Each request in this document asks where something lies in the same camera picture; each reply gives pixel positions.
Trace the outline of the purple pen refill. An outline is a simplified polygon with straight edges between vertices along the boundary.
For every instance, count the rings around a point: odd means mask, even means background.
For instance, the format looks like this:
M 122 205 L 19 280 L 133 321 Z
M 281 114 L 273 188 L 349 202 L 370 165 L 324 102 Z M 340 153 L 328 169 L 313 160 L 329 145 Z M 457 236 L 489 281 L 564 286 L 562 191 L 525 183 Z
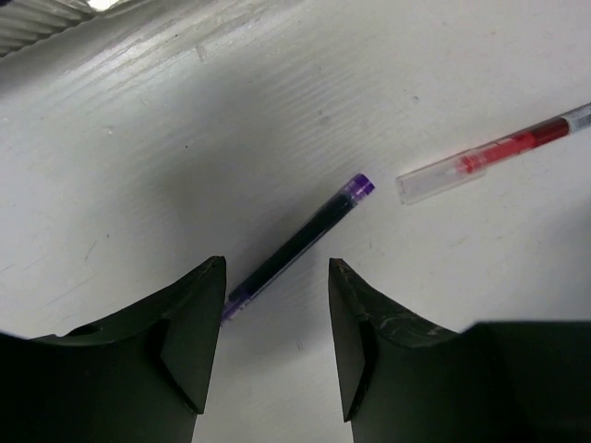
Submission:
M 230 292 L 223 308 L 222 324 L 244 309 L 374 189 L 374 184 L 364 174 L 356 174 L 350 179 L 294 235 Z

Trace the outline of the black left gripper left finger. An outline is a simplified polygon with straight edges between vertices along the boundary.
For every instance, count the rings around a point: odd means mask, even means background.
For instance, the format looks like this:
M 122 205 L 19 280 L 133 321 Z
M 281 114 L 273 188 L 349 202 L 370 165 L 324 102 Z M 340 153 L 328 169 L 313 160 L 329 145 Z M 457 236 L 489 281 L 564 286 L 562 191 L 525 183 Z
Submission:
M 189 442 L 204 412 L 225 298 L 214 256 L 64 336 L 1 337 L 5 442 Z

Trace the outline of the red clear pen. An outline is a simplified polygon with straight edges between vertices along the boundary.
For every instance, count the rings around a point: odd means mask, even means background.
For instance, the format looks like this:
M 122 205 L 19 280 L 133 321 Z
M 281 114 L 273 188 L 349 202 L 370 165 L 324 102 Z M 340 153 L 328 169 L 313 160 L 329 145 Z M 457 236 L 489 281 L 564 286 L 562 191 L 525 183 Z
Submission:
M 505 138 L 465 150 L 396 178 L 399 196 L 412 205 L 470 182 L 497 163 L 590 127 L 590 105 L 517 131 Z

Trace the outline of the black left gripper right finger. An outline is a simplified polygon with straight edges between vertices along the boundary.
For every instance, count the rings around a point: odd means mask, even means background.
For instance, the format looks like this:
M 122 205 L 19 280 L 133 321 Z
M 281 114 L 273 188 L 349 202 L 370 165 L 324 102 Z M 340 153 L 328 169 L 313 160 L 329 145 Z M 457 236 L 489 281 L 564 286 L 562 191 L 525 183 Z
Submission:
M 586 442 L 586 321 L 439 326 L 329 263 L 344 420 L 357 442 Z

